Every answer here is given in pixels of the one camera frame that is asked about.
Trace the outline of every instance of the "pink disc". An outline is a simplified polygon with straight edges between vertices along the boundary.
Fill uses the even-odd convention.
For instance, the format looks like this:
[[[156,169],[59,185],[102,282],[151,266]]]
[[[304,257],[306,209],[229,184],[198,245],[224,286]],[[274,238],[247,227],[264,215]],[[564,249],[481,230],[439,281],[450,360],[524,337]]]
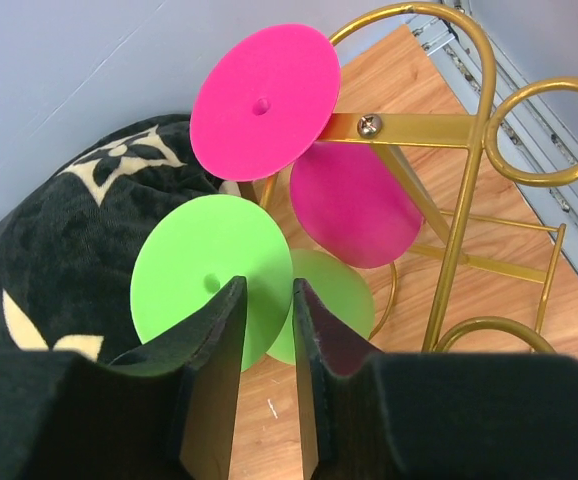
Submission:
[[[411,246],[423,223],[367,145],[315,143],[296,160],[290,193],[309,236],[354,267],[394,261]]]
[[[319,31],[278,25],[227,53],[191,114],[193,151],[217,177],[268,177],[302,155],[329,121],[340,92],[336,51]]]

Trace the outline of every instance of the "wooden board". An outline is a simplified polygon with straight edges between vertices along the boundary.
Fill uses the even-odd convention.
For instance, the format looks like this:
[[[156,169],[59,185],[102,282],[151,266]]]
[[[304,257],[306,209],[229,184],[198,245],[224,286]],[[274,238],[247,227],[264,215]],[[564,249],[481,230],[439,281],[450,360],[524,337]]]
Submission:
[[[431,60],[401,27],[343,69],[339,112],[462,113],[463,109]],[[406,148],[405,154],[441,208],[453,209],[466,152]],[[282,173],[270,213],[293,248],[317,248],[295,219],[289,200],[289,169]],[[261,185],[257,185],[258,195]],[[537,222],[513,183],[483,159],[472,213]],[[440,245],[425,227],[420,240]],[[544,232],[470,222],[465,251],[546,269],[552,243]],[[440,271],[437,260],[405,254],[398,260],[398,303],[376,336],[385,351],[419,351]],[[361,271],[380,318],[389,293],[388,267]],[[533,325],[541,285],[459,267],[443,332],[461,320],[500,315]],[[543,333],[560,352],[578,357],[578,277],[560,259]],[[455,350],[526,351],[509,335],[477,332]],[[242,375],[234,436],[233,479],[302,478],[294,367],[266,357]]]

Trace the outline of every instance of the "screw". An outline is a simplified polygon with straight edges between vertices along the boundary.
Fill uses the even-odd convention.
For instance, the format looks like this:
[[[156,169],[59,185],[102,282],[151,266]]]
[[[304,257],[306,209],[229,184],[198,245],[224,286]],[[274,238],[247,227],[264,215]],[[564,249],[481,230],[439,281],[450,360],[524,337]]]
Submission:
[[[382,130],[382,119],[376,113],[363,115],[358,121],[358,133],[362,138],[373,138]]]

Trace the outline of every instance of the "gold metal stand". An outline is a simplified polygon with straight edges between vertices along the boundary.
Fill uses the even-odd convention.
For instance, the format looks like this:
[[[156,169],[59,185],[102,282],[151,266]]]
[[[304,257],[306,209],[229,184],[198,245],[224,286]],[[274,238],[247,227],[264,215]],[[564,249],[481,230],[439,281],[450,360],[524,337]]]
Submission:
[[[410,249],[412,253],[442,260],[440,276],[436,285],[429,322],[422,345],[423,352],[447,351],[460,337],[483,329],[499,330],[515,335],[525,341],[535,351],[553,352],[553,348],[540,336],[540,332],[544,323],[557,261],[562,249],[565,225],[560,225],[559,227],[533,225],[493,217],[470,215],[470,210],[483,150],[486,150],[494,168],[501,175],[516,183],[536,187],[554,187],[568,185],[578,180],[578,165],[554,173],[536,174],[520,171],[509,165],[502,158],[497,144],[498,128],[513,107],[527,98],[543,92],[554,90],[578,92],[578,78],[553,78],[521,88],[509,96],[492,116],[491,112],[496,89],[496,60],[485,32],[476,22],[458,10],[433,3],[407,2],[374,10],[353,20],[334,33],[330,38],[331,43],[337,45],[352,33],[378,20],[412,13],[440,17],[460,27],[473,41],[482,63],[482,87],[477,113],[475,115],[376,114],[374,112],[335,113],[332,115],[319,140],[370,144],[444,244],[444,248],[416,244]],[[438,209],[431,195],[429,195],[402,154],[399,148],[402,145],[462,148],[467,150],[467,161],[455,212],[446,212]],[[276,178],[277,174],[267,179],[261,202],[264,208],[267,207],[269,199],[273,195]],[[446,217],[448,216],[452,217],[451,224],[447,222]],[[537,270],[464,253],[462,244],[467,222],[470,219],[542,230],[555,234],[555,245],[547,270]],[[543,290],[534,329],[507,318],[476,317],[461,322],[440,338],[458,264],[541,283]],[[392,266],[393,275],[395,275],[395,267]],[[390,295],[389,305],[381,322],[372,332],[372,336],[384,324],[386,317],[391,311],[395,301],[395,285],[394,280],[392,282],[393,291]]]

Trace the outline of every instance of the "gray wall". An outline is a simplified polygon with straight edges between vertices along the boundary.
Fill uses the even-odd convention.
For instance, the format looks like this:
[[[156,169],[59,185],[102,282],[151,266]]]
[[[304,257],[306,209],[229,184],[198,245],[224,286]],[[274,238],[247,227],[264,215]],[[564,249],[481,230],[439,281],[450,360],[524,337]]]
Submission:
[[[188,111],[221,56],[265,26],[331,34],[385,0],[0,0],[0,219],[62,163],[142,118]],[[341,61],[399,25],[343,42]]]
[[[578,0],[471,0],[473,16],[529,82],[578,76]],[[578,95],[544,95],[578,139]]]

